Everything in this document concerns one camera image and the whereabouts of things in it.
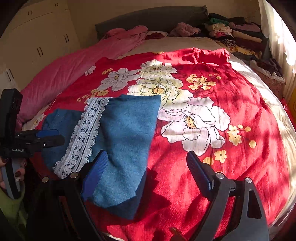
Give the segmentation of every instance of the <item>blue gripper pad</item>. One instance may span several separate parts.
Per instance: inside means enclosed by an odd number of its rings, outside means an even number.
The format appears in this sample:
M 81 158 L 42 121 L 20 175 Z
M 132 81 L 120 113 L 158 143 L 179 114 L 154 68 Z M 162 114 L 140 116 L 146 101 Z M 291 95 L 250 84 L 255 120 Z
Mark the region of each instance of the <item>blue gripper pad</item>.
M 38 138 L 43 138 L 48 136 L 57 136 L 57 135 L 59 135 L 58 130 L 44 130 L 44 131 L 38 131 L 36 133 L 36 137 Z
M 96 189 L 107 163 L 109 162 L 107 152 L 103 151 L 101 155 L 95 158 L 95 164 L 83 180 L 81 197 L 84 201 L 91 197 Z
M 194 151 L 187 153 L 186 162 L 201 194 L 211 199 L 213 197 L 214 188 L 214 179 L 212 177 L 212 175 L 215 175 L 214 170 L 209 164 L 202 163 Z

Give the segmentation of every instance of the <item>window curtain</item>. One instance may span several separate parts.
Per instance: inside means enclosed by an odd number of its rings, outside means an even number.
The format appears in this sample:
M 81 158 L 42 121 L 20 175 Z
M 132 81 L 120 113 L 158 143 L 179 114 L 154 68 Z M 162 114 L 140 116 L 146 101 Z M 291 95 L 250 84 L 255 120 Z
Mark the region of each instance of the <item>window curtain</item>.
M 296 42 L 276 10 L 266 0 L 258 1 L 262 33 L 269 38 L 272 57 L 282 67 L 286 81 L 284 98 L 289 101 L 296 87 Z

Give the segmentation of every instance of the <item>white flower print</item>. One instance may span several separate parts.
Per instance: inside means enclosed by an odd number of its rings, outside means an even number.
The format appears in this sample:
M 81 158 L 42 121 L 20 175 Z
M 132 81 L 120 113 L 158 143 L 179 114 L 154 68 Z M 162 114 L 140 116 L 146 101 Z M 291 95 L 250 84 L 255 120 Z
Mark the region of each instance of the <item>white flower print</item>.
M 186 103 L 193 97 L 189 90 L 181 90 L 181 80 L 165 75 L 150 75 L 149 78 L 137 80 L 137 85 L 128 88 L 128 95 L 153 96 L 160 95 L 160 109 L 182 109 L 188 106 Z
M 139 72 L 138 69 L 128 71 L 126 68 L 121 68 L 118 71 L 112 71 L 106 79 L 101 81 L 101 85 L 98 87 L 98 90 L 106 90 L 111 86 L 112 91 L 121 90 L 128 85 L 128 81 L 136 80 L 140 77 L 136 74 L 137 72 Z
M 191 98 L 188 107 L 181 110 L 160 110 L 158 118 L 170 122 L 163 126 L 161 134 L 169 143 L 182 141 L 185 151 L 193 150 L 198 156 L 203 155 L 211 144 L 220 148 L 225 139 L 218 130 L 225 131 L 230 117 L 209 98 Z
M 141 64 L 140 76 L 141 78 L 149 78 L 151 75 L 168 75 L 172 77 L 171 73 L 177 73 L 176 69 L 172 67 L 172 64 L 165 63 L 153 59 L 147 61 L 145 64 Z
M 93 65 L 92 67 L 90 67 L 90 69 L 89 69 L 89 70 L 85 71 L 84 75 L 85 75 L 85 76 L 87 76 L 88 74 L 91 74 L 91 73 L 93 73 L 93 72 L 94 72 L 94 70 L 95 70 L 95 68 L 96 68 L 96 66 L 95 66 L 95 65 Z

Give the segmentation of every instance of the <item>metal screw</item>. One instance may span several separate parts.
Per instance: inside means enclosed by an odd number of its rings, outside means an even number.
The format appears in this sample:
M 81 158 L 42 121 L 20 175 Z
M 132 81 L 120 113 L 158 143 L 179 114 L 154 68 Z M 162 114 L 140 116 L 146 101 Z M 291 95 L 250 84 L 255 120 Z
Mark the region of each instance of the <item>metal screw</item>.
M 251 183 L 252 182 L 252 179 L 249 178 L 249 177 L 246 177 L 245 180 L 246 180 L 247 183 Z
M 49 181 L 49 178 L 48 177 L 44 177 L 44 178 L 42 178 L 42 182 L 43 183 L 46 183 L 46 182 L 48 182 Z
M 221 172 L 217 172 L 216 177 L 218 177 L 219 179 L 223 179 L 224 175 Z
M 71 174 L 70 174 L 70 177 L 71 177 L 71 178 L 76 178 L 76 177 L 78 177 L 78 172 L 73 172 L 73 173 L 71 173 Z

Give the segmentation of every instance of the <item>blue towel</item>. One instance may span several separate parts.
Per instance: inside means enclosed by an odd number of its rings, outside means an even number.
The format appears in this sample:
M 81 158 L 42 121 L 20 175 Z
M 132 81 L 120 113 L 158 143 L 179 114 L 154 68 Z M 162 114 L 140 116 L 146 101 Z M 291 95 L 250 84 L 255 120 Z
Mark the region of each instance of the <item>blue towel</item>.
M 105 150 L 109 162 L 89 200 L 126 219 L 133 219 L 143 193 L 148 153 L 159 106 L 159 95 L 121 95 L 109 99 L 100 118 L 99 134 L 92 146 L 89 161 L 93 161 L 100 150 Z M 78 115 L 73 110 L 56 111 L 59 115 L 55 114 L 54 118 L 51 117 L 54 113 L 47 116 L 46 128 L 59 130 L 65 137 L 65 145 L 59 150 L 51 149 L 56 152 L 54 160 L 50 153 L 46 153 L 47 158 L 44 160 L 51 168 L 64 156 L 71 134 L 82 114 L 78 112 Z

